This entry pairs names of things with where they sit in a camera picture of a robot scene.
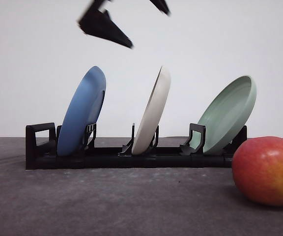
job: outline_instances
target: light green plate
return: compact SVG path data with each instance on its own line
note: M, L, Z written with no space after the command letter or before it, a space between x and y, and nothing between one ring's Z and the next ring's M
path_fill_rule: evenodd
M256 86L249 76L229 84L212 101L198 124L206 126L205 154L219 154L240 132L248 120L256 100ZM190 146L200 143L200 133L194 132Z

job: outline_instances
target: gray table surface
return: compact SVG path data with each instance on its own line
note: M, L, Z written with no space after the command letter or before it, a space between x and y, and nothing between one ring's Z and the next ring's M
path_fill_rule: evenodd
M283 236L283 207L246 200L225 168L26 171L24 138L0 138L0 236L56 235Z

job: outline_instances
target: blue plate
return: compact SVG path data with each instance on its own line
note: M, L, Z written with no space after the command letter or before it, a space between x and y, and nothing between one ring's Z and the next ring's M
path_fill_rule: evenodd
M106 91L106 77L92 67L78 85L64 117L58 137L57 154L70 155L82 145L85 127L96 123Z

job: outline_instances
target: white wall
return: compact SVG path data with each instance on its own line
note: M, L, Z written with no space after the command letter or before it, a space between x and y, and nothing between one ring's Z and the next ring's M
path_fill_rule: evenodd
M94 65L107 78L98 136L128 137L161 64L172 78L161 136L186 136L212 99L248 74L258 90L249 136L283 137L283 0L167 0L170 17L148 0L107 2L133 50L82 33L77 19L89 2L0 0L0 137L61 124Z

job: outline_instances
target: dish rack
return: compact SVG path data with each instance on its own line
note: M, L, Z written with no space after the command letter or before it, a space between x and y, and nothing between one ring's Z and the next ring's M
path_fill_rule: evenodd
M69 156L57 155L57 141L61 125L55 129L54 123L26 126L26 170L33 169L82 169L82 168L158 168L158 167L231 167L232 157L237 148L247 140L244 125L236 137L223 148L219 155L203 154L206 138L204 125L191 123L189 137L178 147L158 147L159 126L147 151L142 155L132 155L135 124L132 125L130 141L122 147L96 147L97 124L87 125L84 130L83 145ZM37 145L36 132L49 131L49 140ZM196 148L189 143L193 132L200 133L200 143Z

